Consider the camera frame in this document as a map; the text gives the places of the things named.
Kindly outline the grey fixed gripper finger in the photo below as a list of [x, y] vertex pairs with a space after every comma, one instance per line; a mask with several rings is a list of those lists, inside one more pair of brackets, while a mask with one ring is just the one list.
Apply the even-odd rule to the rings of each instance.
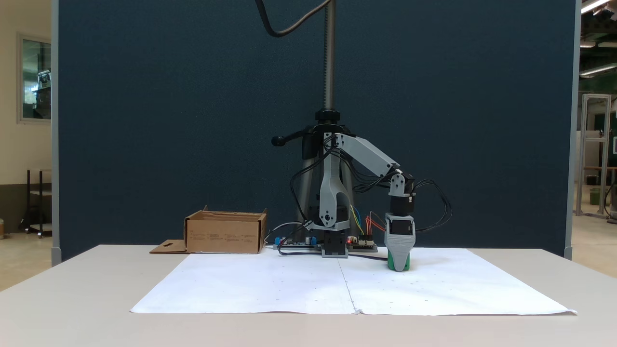
[[416, 237], [392, 235], [386, 238], [388, 250], [388, 267], [397, 272], [408, 271], [410, 267], [410, 252], [414, 248]]

